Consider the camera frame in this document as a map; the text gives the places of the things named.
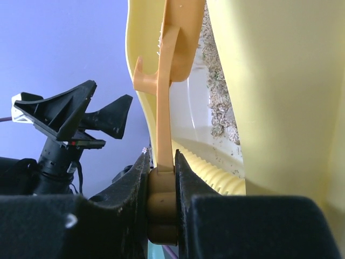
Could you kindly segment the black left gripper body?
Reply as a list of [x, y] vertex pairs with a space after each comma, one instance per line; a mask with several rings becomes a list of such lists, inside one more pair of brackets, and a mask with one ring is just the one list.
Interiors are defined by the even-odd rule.
[[47, 136], [39, 162], [78, 161], [86, 149], [102, 149], [106, 142], [85, 132], [81, 119], [35, 118], [33, 125]]

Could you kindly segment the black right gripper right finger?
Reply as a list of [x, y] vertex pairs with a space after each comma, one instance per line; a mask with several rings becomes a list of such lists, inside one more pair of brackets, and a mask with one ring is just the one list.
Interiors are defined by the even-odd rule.
[[180, 258], [340, 258], [321, 209], [303, 196], [220, 195], [175, 154]]

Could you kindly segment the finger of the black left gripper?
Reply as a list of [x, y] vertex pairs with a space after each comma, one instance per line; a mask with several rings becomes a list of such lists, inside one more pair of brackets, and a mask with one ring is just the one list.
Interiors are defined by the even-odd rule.
[[122, 139], [132, 101], [133, 97], [125, 94], [98, 111], [85, 113], [80, 128], [102, 131], [114, 139]]
[[93, 80], [61, 94], [39, 100], [16, 100], [14, 107], [33, 121], [34, 127], [56, 141], [68, 141], [77, 131], [96, 90]]

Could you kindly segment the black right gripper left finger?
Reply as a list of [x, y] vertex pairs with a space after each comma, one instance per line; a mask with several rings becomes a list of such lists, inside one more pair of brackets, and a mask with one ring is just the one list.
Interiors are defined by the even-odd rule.
[[149, 152], [93, 201], [1, 197], [1, 258], [144, 258]]

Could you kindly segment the yellow and grey litter box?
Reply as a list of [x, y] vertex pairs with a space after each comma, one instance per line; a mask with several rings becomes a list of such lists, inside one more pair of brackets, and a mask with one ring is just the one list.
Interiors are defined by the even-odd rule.
[[239, 129], [239, 179], [185, 141], [205, 120], [191, 71], [174, 107], [172, 147], [222, 194], [299, 195], [344, 212], [344, 1], [203, 1]]

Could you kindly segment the orange litter scoop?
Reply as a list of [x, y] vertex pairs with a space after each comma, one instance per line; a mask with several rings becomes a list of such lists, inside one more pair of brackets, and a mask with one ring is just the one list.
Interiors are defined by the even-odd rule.
[[147, 187], [148, 238], [176, 245], [177, 167], [171, 126], [174, 104], [183, 91], [176, 85], [189, 77], [198, 48], [203, 1], [132, 1], [128, 56], [135, 63], [134, 88], [140, 96], [152, 141], [155, 165]]

